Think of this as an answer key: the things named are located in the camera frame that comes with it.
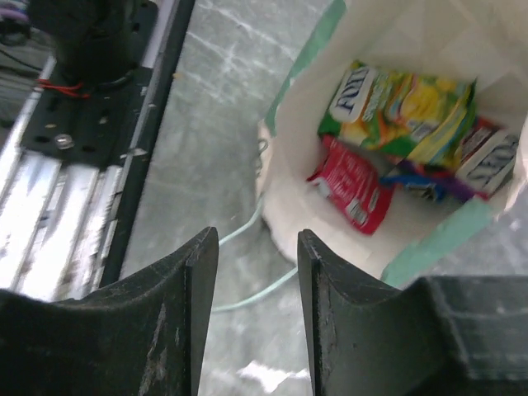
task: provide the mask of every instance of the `yellow snack bag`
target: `yellow snack bag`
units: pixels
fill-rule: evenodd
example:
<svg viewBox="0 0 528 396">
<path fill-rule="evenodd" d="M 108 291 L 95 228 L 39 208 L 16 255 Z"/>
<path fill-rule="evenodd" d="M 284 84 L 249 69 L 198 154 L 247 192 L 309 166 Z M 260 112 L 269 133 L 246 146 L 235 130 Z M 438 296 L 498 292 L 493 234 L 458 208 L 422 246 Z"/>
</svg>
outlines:
<svg viewBox="0 0 528 396">
<path fill-rule="evenodd" d="M 456 169 L 475 119 L 475 83 L 352 63 L 320 134 L 416 163 Z"/>
</svg>

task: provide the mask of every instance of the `white cable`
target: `white cable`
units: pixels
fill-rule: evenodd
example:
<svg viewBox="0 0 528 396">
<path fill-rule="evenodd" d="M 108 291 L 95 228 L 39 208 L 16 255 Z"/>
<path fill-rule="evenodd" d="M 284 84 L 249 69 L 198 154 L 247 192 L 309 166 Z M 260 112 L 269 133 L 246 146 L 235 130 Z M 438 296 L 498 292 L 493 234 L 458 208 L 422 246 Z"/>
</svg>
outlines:
<svg viewBox="0 0 528 396">
<path fill-rule="evenodd" d="M 254 225 L 257 222 L 258 219 L 260 219 L 261 214 L 262 214 L 262 196 L 258 199 L 257 208 L 255 209 L 255 212 L 251 216 L 250 220 L 247 223 L 245 223 L 245 225 L 237 229 L 236 231 L 220 239 L 219 245 L 220 246 L 224 245 L 225 243 L 229 242 L 231 239 L 237 237 L 238 235 L 240 235 L 241 233 L 249 229 L 252 225 Z M 235 304 L 220 305 L 219 307 L 213 307 L 211 309 L 211 313 L 220 314 L 223 312 L 234 311 L 235 309 L 244 308 L 250 304 L 254 304 L 262 299 L 265 299 L 269 294 L 273 293 L 275 290 L 279 289 L 282 285 L 284 285 L 296 273 L 297 273 L 297 267 L 287 272 L 281 278 L 273 282 L 271 285 L 267 286 L 264 290 L 259 291 L 258 293 L 252 295 L 251 297 L 243 299 L 242 301 L 239 301 Z"/>
</svg>

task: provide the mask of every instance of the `paper bag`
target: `paper bag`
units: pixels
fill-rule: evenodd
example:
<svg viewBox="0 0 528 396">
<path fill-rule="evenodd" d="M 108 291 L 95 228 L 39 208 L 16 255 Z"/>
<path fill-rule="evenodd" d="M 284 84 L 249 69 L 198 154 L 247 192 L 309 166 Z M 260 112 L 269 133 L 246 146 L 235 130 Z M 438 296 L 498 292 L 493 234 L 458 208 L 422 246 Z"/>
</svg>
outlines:
<svg viewBox="0 0 528 396">
<path fill-rule="evenodd" d="M 521 133 L 528 111 L 526 0 L 335 0 L 295 61 L 259 127 L 257 194 L 280 251 L 296 260 L 312 229 L 337 255 L 401 285 L 488 225 L 526 184 L 528 127 L 514 175 L 489 202 L 442 205 L 398 191 L 372 236 L 356 231 L 306 183 L 323 152 L 317 128 L 351 61 L 477 78 L 481 115 Z"/>
</svg>

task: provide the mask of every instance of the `bolt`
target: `bolt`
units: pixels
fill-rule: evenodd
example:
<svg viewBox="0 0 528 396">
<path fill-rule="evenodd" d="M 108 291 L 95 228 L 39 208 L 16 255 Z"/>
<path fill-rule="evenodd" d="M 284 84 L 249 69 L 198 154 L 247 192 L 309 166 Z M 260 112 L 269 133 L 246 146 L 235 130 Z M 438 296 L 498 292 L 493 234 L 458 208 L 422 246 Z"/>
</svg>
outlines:
<svg viewBox="0 0 528 396">
<path fill-rule="evenodd" d="M 58 134 L 55 136 L 55 144 L 59 150 L 66 150 L 73 147 L 73 139 L 69 134 Z"/>
</svg>

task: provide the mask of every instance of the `snack bag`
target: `snack bag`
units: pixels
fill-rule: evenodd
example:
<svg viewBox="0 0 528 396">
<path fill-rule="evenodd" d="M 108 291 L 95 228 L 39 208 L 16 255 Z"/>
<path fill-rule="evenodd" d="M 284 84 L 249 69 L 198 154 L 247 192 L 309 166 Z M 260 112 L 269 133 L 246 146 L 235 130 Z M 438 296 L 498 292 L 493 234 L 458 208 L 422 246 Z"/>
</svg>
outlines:
<svg viewBox="0 0 528 396">
<path fill-rule="evenodd" d="M 456 172 L 401 158 L 391 160 L 405 172 L 414 172 L 443 186 L 463 202 L 474 196 L 488 200 L 512 172 L 518 146 L 518 136 L 480 116 L 452 150 L 460 163 Z"/>
<path fill-rule="evenodd" d="M 433 202 L 441 202 L 446 196 L 446 189 L 443 186 L 422 175 L 391 172 L 389 175 L 381 177 L 379 181 L 388 186 L 403 188 L 415 196 Z"/>
<path fill-rule="evenodd" d="M 318 132 L 364 149 L 455 170 L 451 147 L 475 118 L 474 82 L 352 63 Z"/>
<path fill-rule="evenodd" d="M 373 234 L 387 214 L 394 187 L 381 185 L 375 167 L 332 136 L 323 137 L 323 145 L 328 155 L 308 182 L 317 186 L 356 229 Z"/>
</svg>

